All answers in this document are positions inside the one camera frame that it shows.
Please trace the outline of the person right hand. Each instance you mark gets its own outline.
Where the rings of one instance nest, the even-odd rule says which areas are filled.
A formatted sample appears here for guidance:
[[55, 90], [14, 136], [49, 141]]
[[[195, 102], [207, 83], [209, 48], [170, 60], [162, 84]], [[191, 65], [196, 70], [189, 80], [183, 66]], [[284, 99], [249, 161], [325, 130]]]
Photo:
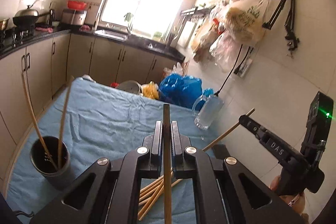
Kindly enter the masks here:
[[[272, 191], [276, 191], [278, 188], [278, 185], [280, 183], [280, 175], [276, 176], [269, 188]], [[298, 213], [299, 215], [303, 214], [303, 211], [305, 209], [305, 195], [304, 192], [299, 193], [295, 196], [291, 196], [291, 195], [285, 195], [285, 196], [280, 196], [280, 198], [286, 203], [288, 204], [296, 213]]]

